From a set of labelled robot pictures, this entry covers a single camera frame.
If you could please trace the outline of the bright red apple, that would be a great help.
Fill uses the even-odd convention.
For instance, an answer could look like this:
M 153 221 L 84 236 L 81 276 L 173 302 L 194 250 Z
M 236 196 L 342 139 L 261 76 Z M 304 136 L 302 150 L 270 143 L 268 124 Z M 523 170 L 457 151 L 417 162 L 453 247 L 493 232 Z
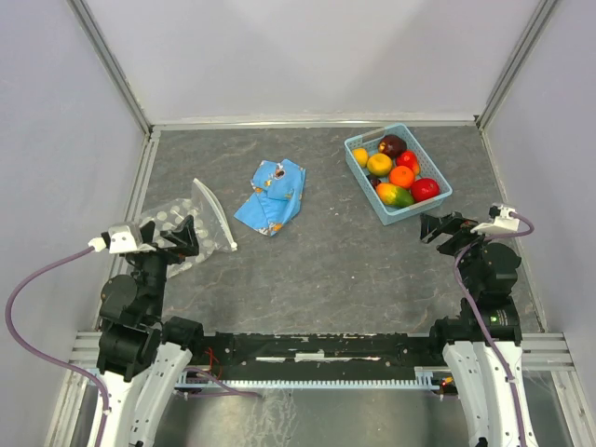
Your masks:
M 410 192 L 414 201 L 420 203 L 438 196 L 440 194 L 440 186 L 431 178 L 421 178 L 412 184 Z

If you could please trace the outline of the clear dotted zip bag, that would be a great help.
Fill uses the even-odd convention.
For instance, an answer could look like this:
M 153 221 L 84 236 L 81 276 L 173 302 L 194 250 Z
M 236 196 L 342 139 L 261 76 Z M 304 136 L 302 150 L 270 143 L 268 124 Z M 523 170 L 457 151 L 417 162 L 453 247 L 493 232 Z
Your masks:
M 161 231 L 174 230 L 187 216 L 194 219 L 199 253 L 186 257 L 180 264 L 168 267 L 167 278 L 173 278 L 192 267 L 205 262 L 214 252 L 237 250 L 224 209 L 214 193 L 199 179 L 194 179 L 189 198 L 175 198 L 141 213 L 140 225 L 154 222 L 154 242 L 161 249 L 172 248 L 173 244 L 161 235 Z

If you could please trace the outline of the green orange mango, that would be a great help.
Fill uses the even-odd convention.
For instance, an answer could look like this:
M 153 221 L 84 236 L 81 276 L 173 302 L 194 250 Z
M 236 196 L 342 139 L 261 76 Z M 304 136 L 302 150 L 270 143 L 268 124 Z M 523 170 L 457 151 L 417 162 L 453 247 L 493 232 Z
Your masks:
M 393 208 L 407 208 L 415 203 L 411 193 L 393 183 L 379 183 L 375 187 L 376 194 L 381 202 Z

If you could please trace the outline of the orange tangerine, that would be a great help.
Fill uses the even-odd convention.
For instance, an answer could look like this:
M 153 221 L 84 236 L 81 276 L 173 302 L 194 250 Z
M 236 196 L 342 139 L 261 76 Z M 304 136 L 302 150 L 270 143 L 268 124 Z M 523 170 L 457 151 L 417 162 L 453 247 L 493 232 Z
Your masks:
M 400 188 L 409 190 L 416 180 L 413 172 L 402 166 L 396 166 L 388 174 L 388 181 Z

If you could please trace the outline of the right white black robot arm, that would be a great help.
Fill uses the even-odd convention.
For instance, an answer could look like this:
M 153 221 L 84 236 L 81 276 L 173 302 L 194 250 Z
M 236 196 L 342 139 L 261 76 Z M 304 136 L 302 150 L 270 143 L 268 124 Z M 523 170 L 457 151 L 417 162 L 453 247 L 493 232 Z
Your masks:
M 522 378 L 522 330 L 511 296 L 521 257 L 503 239 L 522 234 L 516 211 L 504 205 L 478 223 L 459 212 L 423 213 L 420 239 L 446 236 L 437 250 L 454 258 L 464 297 L 456 318 L 435 322 L 427 353 L 447 364 L 467 421 L 471 446 L 535 446 Z

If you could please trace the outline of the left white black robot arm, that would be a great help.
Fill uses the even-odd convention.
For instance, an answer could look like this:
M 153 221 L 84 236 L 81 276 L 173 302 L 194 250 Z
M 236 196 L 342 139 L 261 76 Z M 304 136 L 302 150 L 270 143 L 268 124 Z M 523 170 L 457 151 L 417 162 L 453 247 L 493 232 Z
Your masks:
M 151 446 L 175 384 L 189 363 L 201 360 L 206 341 L 201 324 L 162 321 L 168 268 L 199 254 L 192 216 L 160 232 L 156 225 L 121 223 L 92 241 L 125 259 L 132 270 L 107 280 L 101 292 L 97 368 L 107 403 L 98 403 L 93 426 L 101 446 Z

